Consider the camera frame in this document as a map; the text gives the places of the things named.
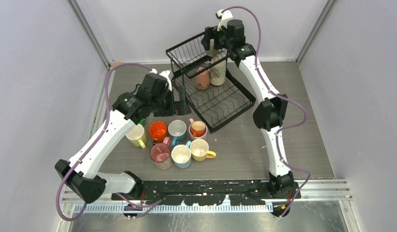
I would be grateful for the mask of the light pink faceted mug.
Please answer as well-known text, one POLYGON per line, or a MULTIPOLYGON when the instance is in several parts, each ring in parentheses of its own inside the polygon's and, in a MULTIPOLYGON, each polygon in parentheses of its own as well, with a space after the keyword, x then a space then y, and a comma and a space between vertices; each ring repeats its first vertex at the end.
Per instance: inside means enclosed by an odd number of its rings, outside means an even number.
POLYGON ((195 121, 194 119, 189 119, 190 125, 188 127, 188 133, 191 140, 195 139, 207 139, 208 128, 202 121, 195 121))

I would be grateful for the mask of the beige grey cup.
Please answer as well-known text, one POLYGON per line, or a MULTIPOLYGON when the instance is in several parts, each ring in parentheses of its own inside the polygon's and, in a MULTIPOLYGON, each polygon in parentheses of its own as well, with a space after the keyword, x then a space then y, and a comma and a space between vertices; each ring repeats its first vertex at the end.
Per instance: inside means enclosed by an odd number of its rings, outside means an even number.
POLYGON ((220 53, 219 50, 214 48, 214 39, 210 39, 209 50, 206 51, 206 55, 210 57, 215 57, 220 53))

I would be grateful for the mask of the small orange cup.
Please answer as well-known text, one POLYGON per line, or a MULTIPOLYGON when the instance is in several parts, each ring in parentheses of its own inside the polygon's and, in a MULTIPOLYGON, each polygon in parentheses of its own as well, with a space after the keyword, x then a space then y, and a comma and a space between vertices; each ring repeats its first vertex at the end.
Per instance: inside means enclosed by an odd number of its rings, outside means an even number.
POLYGON ((191 124, 190 132, 194 137, 201 137, 206 132, 206 125, 203 122, 195 121, 191 124))

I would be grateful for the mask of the large orange mug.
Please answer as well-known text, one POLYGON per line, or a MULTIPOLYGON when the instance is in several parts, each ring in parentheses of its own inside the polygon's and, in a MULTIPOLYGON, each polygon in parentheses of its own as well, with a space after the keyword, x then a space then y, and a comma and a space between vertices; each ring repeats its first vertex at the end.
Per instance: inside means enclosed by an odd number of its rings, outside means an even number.
POLYGON ((163 121, 154 121, 148 128, 150 137, 153 140, 153 145, 162 143, 168 136, 168 127, 163 121))

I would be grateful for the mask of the black wire dish rack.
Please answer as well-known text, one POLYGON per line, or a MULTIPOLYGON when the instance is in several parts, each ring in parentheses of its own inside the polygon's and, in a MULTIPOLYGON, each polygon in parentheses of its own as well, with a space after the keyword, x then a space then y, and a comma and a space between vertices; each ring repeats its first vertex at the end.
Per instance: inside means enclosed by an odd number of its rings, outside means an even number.
POLYGON ((211 133, 221 129, 255 104, 255 97, 227 69, 227 50, 205 49, 202 32, 166 50, 176 89, 211 133))

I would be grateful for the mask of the cream floral mug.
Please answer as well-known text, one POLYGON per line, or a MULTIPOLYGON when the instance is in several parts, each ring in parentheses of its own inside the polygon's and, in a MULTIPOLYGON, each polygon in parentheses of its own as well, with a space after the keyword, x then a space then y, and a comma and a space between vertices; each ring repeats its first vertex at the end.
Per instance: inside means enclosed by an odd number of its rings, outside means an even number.
POLYGON ((214 86, 222 85, 226 80, 227 61, 223 60, 210 70, 210 83, 214 86))

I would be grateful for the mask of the yellow mug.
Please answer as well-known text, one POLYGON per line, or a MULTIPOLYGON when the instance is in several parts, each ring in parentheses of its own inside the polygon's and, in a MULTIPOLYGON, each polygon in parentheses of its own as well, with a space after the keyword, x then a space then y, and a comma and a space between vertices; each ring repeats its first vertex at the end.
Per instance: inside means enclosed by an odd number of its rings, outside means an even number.
POLYGON ((216 157, 216 153, 209 149, 209 144, 203 139, 193 140, 189 148, 195 161, 204 161, 216 157))

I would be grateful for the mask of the light blue faceted mug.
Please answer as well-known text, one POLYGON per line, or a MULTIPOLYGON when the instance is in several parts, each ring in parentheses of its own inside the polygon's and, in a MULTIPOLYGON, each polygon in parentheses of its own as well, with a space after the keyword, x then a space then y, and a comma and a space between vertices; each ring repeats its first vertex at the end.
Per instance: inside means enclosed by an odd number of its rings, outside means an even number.
POLYGON ((171 152, 171 158, 174 164, 181 169, 188 168, 191 164, 191 141, 188 141, 185 145, 177 145, 171 152))

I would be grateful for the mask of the pink patterned mug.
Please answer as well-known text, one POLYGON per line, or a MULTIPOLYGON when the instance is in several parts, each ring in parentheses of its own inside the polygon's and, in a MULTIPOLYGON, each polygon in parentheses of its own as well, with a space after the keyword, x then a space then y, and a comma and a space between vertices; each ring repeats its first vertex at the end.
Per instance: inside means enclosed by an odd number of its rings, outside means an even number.
POLYGON ((160 170, 168 170, 172 166, 169 137, 165 137, 162 143, 157 143, 151 148, 150 158, 160 170))

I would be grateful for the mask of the yellow-green faceted mug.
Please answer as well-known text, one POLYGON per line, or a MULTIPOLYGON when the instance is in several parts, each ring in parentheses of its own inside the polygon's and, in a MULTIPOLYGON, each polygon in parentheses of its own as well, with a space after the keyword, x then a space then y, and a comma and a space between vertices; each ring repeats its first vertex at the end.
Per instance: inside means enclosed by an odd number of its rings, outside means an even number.
POLYGON ((147 135, 143 125, 138 124, 126 134, 126 138, 137 147, 146 148, 147 135))

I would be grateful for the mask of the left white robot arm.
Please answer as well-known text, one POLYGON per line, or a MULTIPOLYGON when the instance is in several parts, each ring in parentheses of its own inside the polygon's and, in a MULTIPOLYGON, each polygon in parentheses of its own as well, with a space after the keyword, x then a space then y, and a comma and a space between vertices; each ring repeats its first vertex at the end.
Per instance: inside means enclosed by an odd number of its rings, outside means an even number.
POLYGON ((130 200, 141 196, 142 181, 132 172, 106 174, 99 169, 120 140, 150 114, 165 117, 191 112, 184 94, 174 100, 172 77, 170 70, 146 74, 135 93, 118 96, 104 125, 79 152, 55 164, 59 176, 85 203, 93 203, 103 194, 123 193, 130 200))

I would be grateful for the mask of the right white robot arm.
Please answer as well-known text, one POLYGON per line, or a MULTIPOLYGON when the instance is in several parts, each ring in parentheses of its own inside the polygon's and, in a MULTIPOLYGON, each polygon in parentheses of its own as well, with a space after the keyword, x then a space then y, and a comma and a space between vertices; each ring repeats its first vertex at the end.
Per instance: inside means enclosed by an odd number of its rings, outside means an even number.
POLYGON ((283 120, 288 102, 273 87, 263 71, 256 50, 246 42, 244 25, 241 20, 232 19, 225 26, 218 28, 206 27, 201 44, 205 50, 227 50, 227 56, 235 62, 244 73, 255 91, 259 105, 253 113, 253 121, 264 136, 269 156, 270 194, 275 198, 282 198, 294 186, 294 177, 287 166, 282 135, 279 129, 283 127, 283 120))

